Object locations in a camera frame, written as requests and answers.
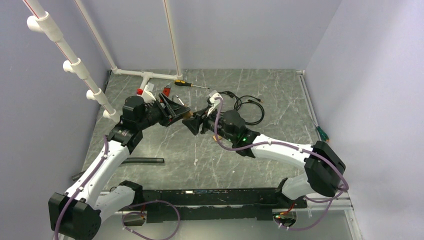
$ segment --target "gray marble surface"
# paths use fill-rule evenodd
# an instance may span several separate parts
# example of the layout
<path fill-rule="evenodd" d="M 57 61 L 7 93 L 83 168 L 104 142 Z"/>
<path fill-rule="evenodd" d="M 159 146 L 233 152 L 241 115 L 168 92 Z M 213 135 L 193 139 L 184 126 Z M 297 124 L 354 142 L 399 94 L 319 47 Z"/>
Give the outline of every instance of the gray marble surface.
<path fill-rule="evenodd" d="M 158 74 L 175 74 L 172 70 L 154 70 Z M 318 140 L 309 117 L 301 85 L 293 69 L 188 69 L 184 80 L 211 90 L 229 90 L 238 96 L 261 98 L 265 109 L 263 121 L 250 129 L 271 138 L 300 144 Z M 105 94 L 112 106 L 122 113 L 124 100 L 135 94 L 142 78 L 111 75 Z M 151 79 L 157 96 L 165 85 L 171 85 L 171 95 L 179 95 L 194 111 L 207 106 L 210 90 L 181 87 L 172 80 Z M 224 98 L 224 110 L 232 109 L 234 99 Z M 87 169 L 103 145 L 102 135 L 114 127 L 102 117 L 100 109 L 83 169 Z M 240 115 L 248 122 L 260 117 L 253 104 L 243 105 Z M 143 140 L 132 157 L 165 158 L 165 165 L 125 165 L 111 177 L 105 190 L 129 180 L 144 189 L 213 189 L 276 187 L 281 179 L 299 175 L 302 170 L 274 160 L 242 157 L 223 150 L 212 138 L 212 132 L 193 136 L 181 123 L 168 128 L 154 125 L 143 131 Z"/>

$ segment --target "coiled black cable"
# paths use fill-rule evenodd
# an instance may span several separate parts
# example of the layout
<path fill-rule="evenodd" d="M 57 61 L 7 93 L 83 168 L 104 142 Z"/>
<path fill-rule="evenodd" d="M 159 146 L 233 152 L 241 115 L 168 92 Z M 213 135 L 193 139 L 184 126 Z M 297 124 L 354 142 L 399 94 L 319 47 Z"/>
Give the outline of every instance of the coiled black cable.
<path fill-rule="evenodd" d="M 264 120 L 265 110 L 264 110 L 264 107 L 260 104 L 260 103 L 263 103 L 263 101 L 260 98 L 255 97 L 255 96 L 252 96 L 252 95 L 243 95 L 241 97 L 238 97 L 232 91 L 221 91 L 221 92 L 219 92 L 219 94 L 221 94 L 221 95 L 227 95 L 228 97 L 230 97 L 232 99 L 234 98 L 235 99 L 234 109 L 236 111 L 239 111 L 242 108 L 242 105 L 243 104 L 254 104 L 254 105 L 256 105 L 256 106 L 259 107 L 260 113 L 261 113 L 260 119 L 257 120 L 257 121 L 253 121 L 253 122 L 246 121 L 246 125 L 250 125 L 250 126 L 258 125 L 260 122 L 262 122 L 262 120 Z M 242 101 L 243 98 L 252 98 L 252 99 L 255 99 L 256 101 L 254 101 L 252 99 L 248 99 L 247 101 L 244 101 L 243 102 Z"/>

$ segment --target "black tube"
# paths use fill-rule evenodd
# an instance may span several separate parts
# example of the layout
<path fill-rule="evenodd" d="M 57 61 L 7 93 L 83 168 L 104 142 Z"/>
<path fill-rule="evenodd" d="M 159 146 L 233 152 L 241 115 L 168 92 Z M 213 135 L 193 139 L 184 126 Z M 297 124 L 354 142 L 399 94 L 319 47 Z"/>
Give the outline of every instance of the black tube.
<path fill-rule="evenodd" d="M 160 158 L 160 157 L 129 157 L 127 159 L 125 159 L 120 166 L 124 165 L 124 164 L 160 164 L 163 165 L 165 164 L 165 159 Z M 71 176 L 70 178 L 72 179 L 72 181 L 77 181 L 78 179 L 81 178 L 81 176 L 85 173 L 86 171 L 82 171 L 80 173 L 77 173 L 73 176 Z"/>

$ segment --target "red object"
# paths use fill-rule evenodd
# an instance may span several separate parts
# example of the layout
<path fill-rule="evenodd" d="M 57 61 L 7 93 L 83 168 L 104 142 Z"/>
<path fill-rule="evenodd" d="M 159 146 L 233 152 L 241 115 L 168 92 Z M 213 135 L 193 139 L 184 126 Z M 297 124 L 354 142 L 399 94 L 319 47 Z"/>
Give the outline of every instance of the red object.
<path fill-rule="evenodd" d="M 165 96 L 169 97 L 169 96 L 170 96 L 170 93 L 171 93 L 171 85 L 166 85 L 166 86 L 163 88 L 162 93 L 163 93 Z"/>

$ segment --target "screwdriver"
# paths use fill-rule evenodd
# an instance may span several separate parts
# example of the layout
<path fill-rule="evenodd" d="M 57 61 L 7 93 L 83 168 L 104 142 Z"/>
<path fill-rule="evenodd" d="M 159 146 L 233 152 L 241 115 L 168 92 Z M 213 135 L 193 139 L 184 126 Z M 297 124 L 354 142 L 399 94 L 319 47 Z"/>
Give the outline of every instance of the screwdriver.
<path fill-rule="evenodd" d="M 209 87 L 193 85 L 192 83 L 182 81 L 182 80 L 175 80 L 173 83 L 177 86 L 182 86 L 182 87 L 198 87 L 202 89 L 210 89 Z"/>

